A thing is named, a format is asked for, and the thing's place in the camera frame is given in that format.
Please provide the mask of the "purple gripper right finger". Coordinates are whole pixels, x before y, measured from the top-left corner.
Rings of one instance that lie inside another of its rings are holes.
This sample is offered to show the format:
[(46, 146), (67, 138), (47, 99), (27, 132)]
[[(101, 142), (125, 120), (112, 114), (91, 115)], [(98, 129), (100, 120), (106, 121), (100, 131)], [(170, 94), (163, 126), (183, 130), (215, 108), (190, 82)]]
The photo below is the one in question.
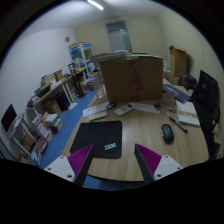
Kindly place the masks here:
[(160, 180), (182, 169), (182, 166), (171, 156), (161, 156), (140, 144), (135, 144), (134, 154), (145, 184)]

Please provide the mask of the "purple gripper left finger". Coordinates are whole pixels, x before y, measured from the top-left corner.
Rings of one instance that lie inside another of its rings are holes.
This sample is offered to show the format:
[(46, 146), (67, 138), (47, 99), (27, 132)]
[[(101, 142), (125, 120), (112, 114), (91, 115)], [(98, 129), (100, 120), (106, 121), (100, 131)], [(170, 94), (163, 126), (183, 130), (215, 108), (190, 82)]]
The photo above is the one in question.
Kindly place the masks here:
[(92, 159), (93, 145), (88, 145), (68, 157), (59, 156), (45, 168), (45, 171), (82, 186)]

